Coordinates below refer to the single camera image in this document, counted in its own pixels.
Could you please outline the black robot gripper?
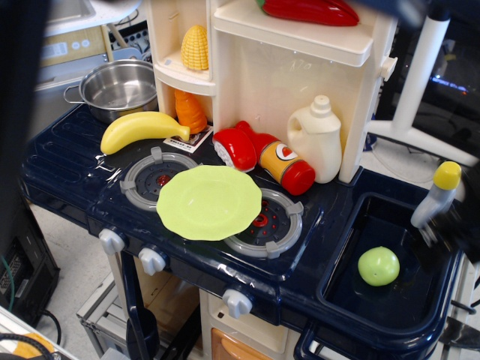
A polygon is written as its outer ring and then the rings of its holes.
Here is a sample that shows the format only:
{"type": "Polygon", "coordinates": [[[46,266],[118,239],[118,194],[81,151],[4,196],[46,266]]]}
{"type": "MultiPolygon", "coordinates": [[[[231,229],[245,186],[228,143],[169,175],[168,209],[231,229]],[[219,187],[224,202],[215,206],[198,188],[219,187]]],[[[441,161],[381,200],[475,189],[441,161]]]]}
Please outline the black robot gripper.
{"type": "MultiPolygon", "coordinates": [[[[479,162],[463,175],[464,197],[460,205],[449,212],[453,221],[453,241],[471,263],[479,262],[479,162]]],[[[408,227],[411,240],[408,245],[408,273],[420,272],[430,277],[442,276],[449,265],[450,251],[440,242],[427,243],[424,233],[412,225],[408,227]]]]}

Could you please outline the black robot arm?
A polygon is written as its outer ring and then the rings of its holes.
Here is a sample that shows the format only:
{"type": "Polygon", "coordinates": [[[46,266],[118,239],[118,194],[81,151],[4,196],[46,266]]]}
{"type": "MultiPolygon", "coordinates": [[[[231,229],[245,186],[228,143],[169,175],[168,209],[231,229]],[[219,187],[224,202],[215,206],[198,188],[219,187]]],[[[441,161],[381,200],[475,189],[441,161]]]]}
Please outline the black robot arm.
{"type": "MultiPolygon", "coordinates": [[[[479,18],[478,1],[363,1],[369,9],[417,29],[434,7],[467,22],[479,18]]],[[[33,113],[40,52],[50,15],[50,1],[1,2],[1,240],[13,231],[17,208],[17,176],[26,150],[26,136],[33,113]]],[[[428,225],[430,239],[460,248],[471,263],[479,264],[479,214],[459,212],[437,215],[428,225]]]]}

